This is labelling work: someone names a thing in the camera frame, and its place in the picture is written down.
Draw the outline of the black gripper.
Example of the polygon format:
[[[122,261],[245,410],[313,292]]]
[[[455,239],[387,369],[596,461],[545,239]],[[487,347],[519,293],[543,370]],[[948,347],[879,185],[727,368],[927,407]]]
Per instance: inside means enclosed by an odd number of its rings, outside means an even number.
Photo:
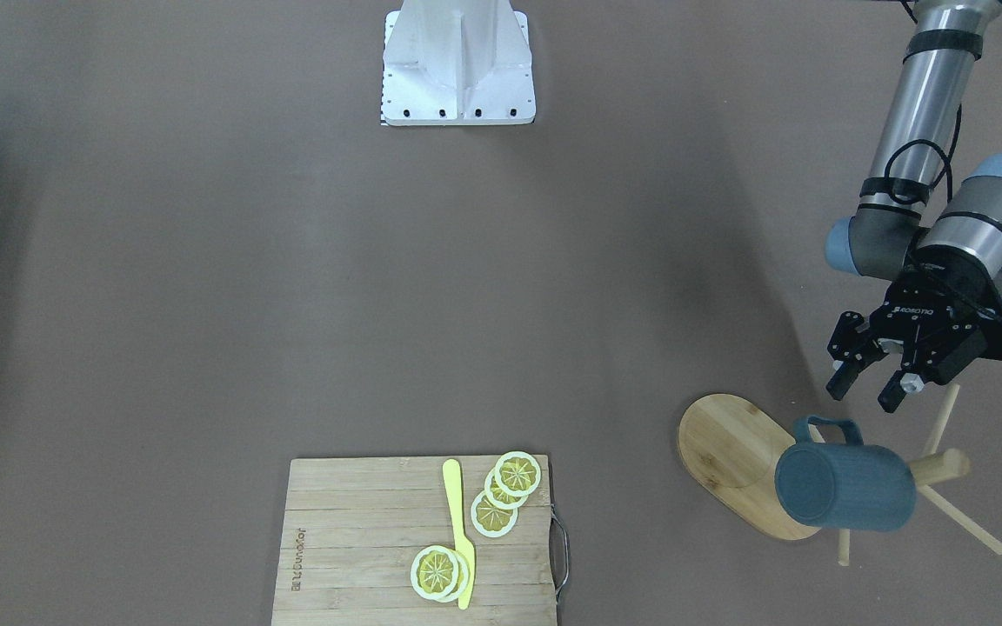
[[[894,413],[929,384],[947,384],[978,359],[1002,361],[1002,304],[987,268],[955,247],[919,247],[870,316],[840,314],[827,352],[826,391],[842,400],[868,366],[898,354],[901,365],[878,395]],[[891,340],[898,343],[879,343]]]

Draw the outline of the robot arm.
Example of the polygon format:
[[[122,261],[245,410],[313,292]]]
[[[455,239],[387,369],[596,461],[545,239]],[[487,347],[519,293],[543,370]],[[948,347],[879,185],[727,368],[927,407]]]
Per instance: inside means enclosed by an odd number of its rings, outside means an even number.
[[[887,281],[871,314],[847,310],[827,344],[842,400],[871,365],[899,366],[878,395],[892,413],[974,361],[1002,361],[1002,153],[955,183],[964,91],[1002,1],[916,1],[915,31],[858,209],[825,241],[833,269]]]

